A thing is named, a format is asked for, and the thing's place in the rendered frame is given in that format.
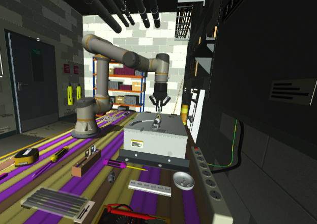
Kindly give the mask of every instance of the concrete floor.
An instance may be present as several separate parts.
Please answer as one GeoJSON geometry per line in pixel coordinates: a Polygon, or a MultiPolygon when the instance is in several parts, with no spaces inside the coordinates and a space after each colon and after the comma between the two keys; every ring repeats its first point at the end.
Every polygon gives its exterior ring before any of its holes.
{"type": "Polygon", "coordinates": [[[76,117],[70,117],[22,134],[16,134],[0,139],[0,157],[33,143],[36,143],[44,138],[52,136],[68,128],[74,127],[75,124],[76,117]]]}

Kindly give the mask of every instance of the screwdriver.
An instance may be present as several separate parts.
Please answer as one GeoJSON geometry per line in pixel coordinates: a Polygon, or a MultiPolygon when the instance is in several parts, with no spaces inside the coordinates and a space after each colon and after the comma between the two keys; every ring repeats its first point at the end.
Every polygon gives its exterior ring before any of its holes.
{"type": "Polygon", "coordinates": [[[32,177],[34,177],[36,174],[40,173],[44,168],[46,168],[48,165],[56,162],[60,157],[62,157],[67,151],[69,150],[69,147],[65,146],[62,149],[60,149],[57,153],[55,153],[51,158],[50,162],[45,164],[39,171],[37,171],[32,177]]]}
{"type": "Polygon", "coordinates": [[[128,167],[128,168],[132,168],[132,169],[137,169],[137,170],[142,170],[142,171],[148,171],[148,170],[145,170],[145,169],[141,169],[141,168],[129,166],[129,165],[126,165],[126,163],[124,163],[124,162],[120,162],[120,161],[116,161],[116,160],[112,160],[112,159],[105,159],[105,160],[103,160],[103,164],[104,164],[104,165],[109,165],[109,166],[118,167],[118,168],[121,168],[121,169],[124,169],[124,168],[128,167]]]}

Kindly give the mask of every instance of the red sign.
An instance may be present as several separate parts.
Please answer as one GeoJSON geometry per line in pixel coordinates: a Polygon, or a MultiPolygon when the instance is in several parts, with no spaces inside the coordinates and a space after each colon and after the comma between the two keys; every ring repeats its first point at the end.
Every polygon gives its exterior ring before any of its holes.
{"type": "Polygon", "coordinates": [[[75,75],[79,74],[79,67],[78,66],[74,66],[74,74],[75,75]]]}
{"type": "Polygon", "coordinates": [[[64,64],[64,73],[70,73],[70,65],[64,64]]]}

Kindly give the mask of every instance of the ceiling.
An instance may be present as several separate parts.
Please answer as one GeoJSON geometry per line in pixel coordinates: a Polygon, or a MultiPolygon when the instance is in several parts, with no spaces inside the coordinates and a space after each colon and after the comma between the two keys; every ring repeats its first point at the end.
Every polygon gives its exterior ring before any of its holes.
{"type": "MultiPolygon", "coordinates": [[[[97,15],[83,0],[64,0],[72,8],[74,8],[78,13],[83,16],[97,15]]],[[[99,0],[105,8],[109,11],[111,15],[116,14],[113,9],[107,3],[108,0],[99,0]]],[[[138,13],[136,4],[134,0],[124,0],[127,9],[130,13],[138,13]]],[[[161,12],[176,12],[177,11],[178,0],[157,0],[158,11],[161,12]]],[[[143,0],[146,12],[151,13],[151,7],[148,0],[143,0]]]]}

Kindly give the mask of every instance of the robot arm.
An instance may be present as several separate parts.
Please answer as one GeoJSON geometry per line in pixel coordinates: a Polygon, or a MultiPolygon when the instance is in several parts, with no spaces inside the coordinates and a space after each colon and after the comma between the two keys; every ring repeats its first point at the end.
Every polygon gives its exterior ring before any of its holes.
{"type": "Polygon", "coordinates": [[[169,55],[166,53],[157,54],[155,59],[147,59],[135,52],[116,47],[107,40],[93,34],[86,34],[82,39],[82,45],[90,53],[101,54],[109,59],[121,62],[129,68],[143,72],[155,72],[155,87],[150,100],[156,106],[158,113],[169,102],[170,97],[167,95],[169,55]]]}

